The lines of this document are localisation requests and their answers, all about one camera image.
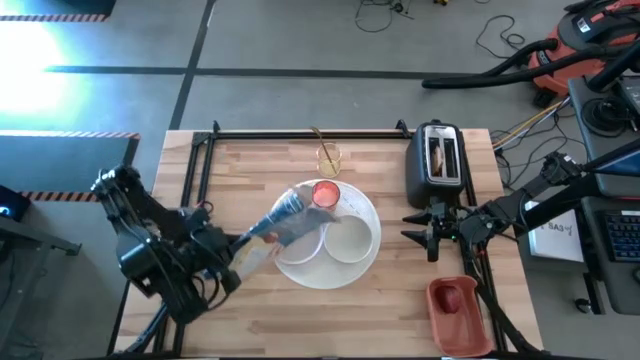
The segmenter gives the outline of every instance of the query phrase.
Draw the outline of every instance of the white bowl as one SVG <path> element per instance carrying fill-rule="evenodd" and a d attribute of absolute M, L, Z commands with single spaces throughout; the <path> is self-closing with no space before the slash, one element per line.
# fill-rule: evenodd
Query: white bowl
<path fill-rule="evenodd" d="M 322 248 L 323 227 L 310 231 L 287 246 L 278 260 L 283 264 L 299 265 L 311 260 Z"/>
<path fill-rule="evenodd" d="M 362 261 L 373 247 L 369 225 L 353 215 L 342 216 L 338 220 L 327 225 L 323 235 L 324 248 L 340 262 L 353 264 Z"/>

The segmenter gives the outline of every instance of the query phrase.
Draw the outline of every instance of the yellow cable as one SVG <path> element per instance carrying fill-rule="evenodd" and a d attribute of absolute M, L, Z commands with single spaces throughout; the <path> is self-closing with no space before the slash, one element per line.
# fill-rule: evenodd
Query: yellow cable
<path fill-rule="evenodd" d="M 517 129 L 512 131 L 511 134 L 509 134 L 509 135 L 505 136 L 504 138 L 498 140 L 495 144 L 493 144 L 493 147 L 494 148 L 498 147 L 498 146 L 504 144 L 505 142 L 507 142 L 512 137 L 517 136 L 518 133 L 520 132 L 520 130 L 524 129 L 529 124 L 535 123 L 536 121 L 540 120 L 542 117 L 547 115 L 549 112 L 556 110 L 558 107 L 560 107 L 560 105 L 562 105 L 562 101 L 557 102 L 557 103 L 549 106 L 548 108 L 542 110 L 538 114 L 532 116 L 531 118 L 529 118 L 529 120 L 525 121 L 524 124 L 520 125 Z"/>

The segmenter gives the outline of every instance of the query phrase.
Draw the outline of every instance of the black hose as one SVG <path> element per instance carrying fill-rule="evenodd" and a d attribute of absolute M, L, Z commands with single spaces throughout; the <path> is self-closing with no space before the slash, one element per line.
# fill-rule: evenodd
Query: black hose
<path fill-rule="evenodd" d="M 534 69 L 519 71 L 513 74 L 494 77 L 471 76 L 465 78 L 444 78 L 435 80 L 423 80 L 425 89 L 471 89 L 491 86 L 513 84 L 521 81 L 530 81 L 539 76 L 551 74 L 554 71 L 573 65 L 580 61 L 602 58 L 619 53 L 620 50 L 604 47 L 591 47 L 575 54 L 565 56 L 552 63 L 539 66 Z"/>
<path fill-rule="evenodd" d="M 500 63 L 500 65 L 494 67 L 489 71 L 485 71 L 478 76 L 496 76 L 505 72 L 510 67 L 518 64 L 522 59 L 529 56 L 535 51 L 542 50 L 556 50 L 558 48 L 558 40 L 557 39 L 545 39 L 533 42 L 522 49 L 518 50 L 515 54 L 513 54 L 510 58 Z"/>

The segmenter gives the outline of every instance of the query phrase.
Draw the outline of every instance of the red plastic container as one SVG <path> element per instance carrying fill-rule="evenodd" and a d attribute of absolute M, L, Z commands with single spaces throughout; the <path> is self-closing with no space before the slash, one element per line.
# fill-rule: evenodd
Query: red plastic container
<path fill-rule="evenodd" d="M 475 297 L 477 284 L 469 276 L 456 276 L 433 280 L 427 287 L 433 338 L 447 356 L 479 357 L 493 349 Z"/>

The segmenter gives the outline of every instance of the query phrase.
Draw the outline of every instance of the red cup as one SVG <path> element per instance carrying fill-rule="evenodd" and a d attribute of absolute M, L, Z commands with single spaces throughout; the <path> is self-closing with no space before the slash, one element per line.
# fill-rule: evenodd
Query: red cup
<path fill-rule="evenodd" d="M 340 201 L 340 188 L 333 181 L 318 181 L 313 186 L 311 199 L 317 207 L 333 211 Z"/>

